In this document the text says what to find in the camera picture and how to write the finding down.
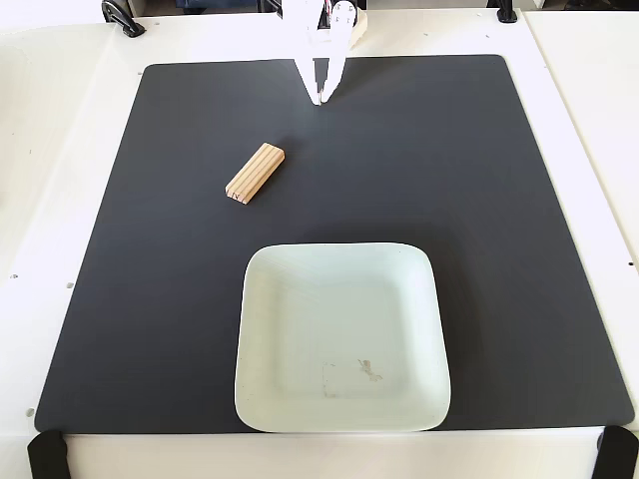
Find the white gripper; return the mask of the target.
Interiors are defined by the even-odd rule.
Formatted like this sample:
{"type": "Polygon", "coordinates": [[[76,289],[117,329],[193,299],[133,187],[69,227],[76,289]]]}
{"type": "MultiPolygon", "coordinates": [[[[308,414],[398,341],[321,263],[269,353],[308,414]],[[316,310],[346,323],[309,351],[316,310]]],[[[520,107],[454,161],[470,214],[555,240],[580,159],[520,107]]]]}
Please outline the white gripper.
{"type": "Polygon", "coordinates": [[[320,28],[324,11],[322,0],[283,0],[282,19],[289,43],[298,48],[295,63],[307,93],[316,106],[328,102],[343,73],[346,52],[355,24],[357,10],[350,1],[337,1],[330,7],[329,29],[320,28]],[[316,80],[315,61],[307,48],[310,44],[330,41],[326,79],[321,92],[316,80]]]}

